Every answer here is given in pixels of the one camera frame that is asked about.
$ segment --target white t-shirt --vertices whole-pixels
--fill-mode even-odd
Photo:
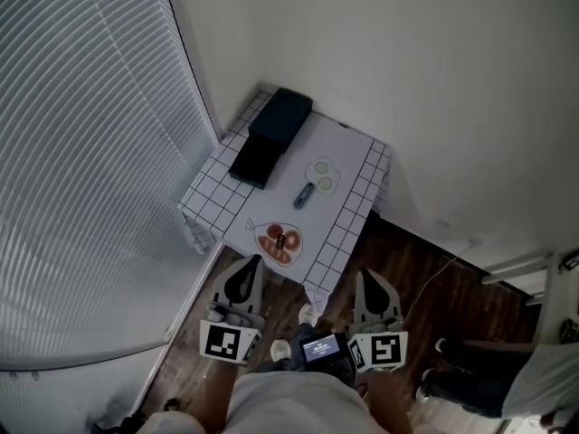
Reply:
[[[336,434],[385,431],[356,391],[323,373],[251,373],[233,389],[223,434]],[[205,434],[184,413],[156,413],[138,434]]]
[[[571,416],[579,410],[579,343],[539,345],[503,403],[507,419],[560,410]]]

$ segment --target gray shirt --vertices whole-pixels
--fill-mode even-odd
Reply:
[[[540,344],[523,367],[503,404],[503,418],[544,416],[579,410],[579,343]]]

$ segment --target person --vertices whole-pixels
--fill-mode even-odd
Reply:
[[[579,411],[579,343],[521,352],[442,338],[435,348],[454,370],[424,372],[418,401],[438,397],[487,418],[539,416],[547,429],[565,426]]]
[[[319,314],[306,304],[291,343],[275,341],[273,362],[259,365],[237,382],[238,367],[212,361],[194,398],[192,415],[156,413],[139,434],[384,433],[411,434],[398,385],[388,373],[368,375],[369,409],[343,380],[346,367],[305,371],[299,341],[314,335]]]

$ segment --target shoe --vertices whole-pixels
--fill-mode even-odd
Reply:
[[[312,325],[315,326],[320,317],[318,310],[311,304],[304,304],[298,315],[299,325]]]
[[[414,398],[416,399],[416,401],[418,403],[420,403],[421,405],[424,405],[424,403],[426,403],[429,399],[428,395],[426,395],[424,393],[424,390],[422,389],[422,387],[419,387],[416,390],[416,393],[414,394]]]
[[[285,339],[276,339],[271,345],[271,360],[277,362],[284,358],[291,358],[290,343]]]
[[[426,381],[426,376],[428,376],[428,373],[430,373],[431,371],[433,371],[434,368],[429,368],[428,370],[424,370],[424,373],[422,373],[422,382]]]
[[[438,341],[436,341],[436,344],[434,345],[434,348],[440,353],[442,354],[442,345],[446,342],[446,339],[444,339],[443,337],[441,337]]]

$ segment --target fried egg illustration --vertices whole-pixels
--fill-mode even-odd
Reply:
[[[301,254],[301,231],[293,225],[277,222],[255,225],[248,219],[245,229],[253,231],[260,250],[282,267],[294,263]]]
[[[306,180],[316,187],[320,194],[331,196],[340,181],[340,173],[329,157],[319,157],[306,166]]]

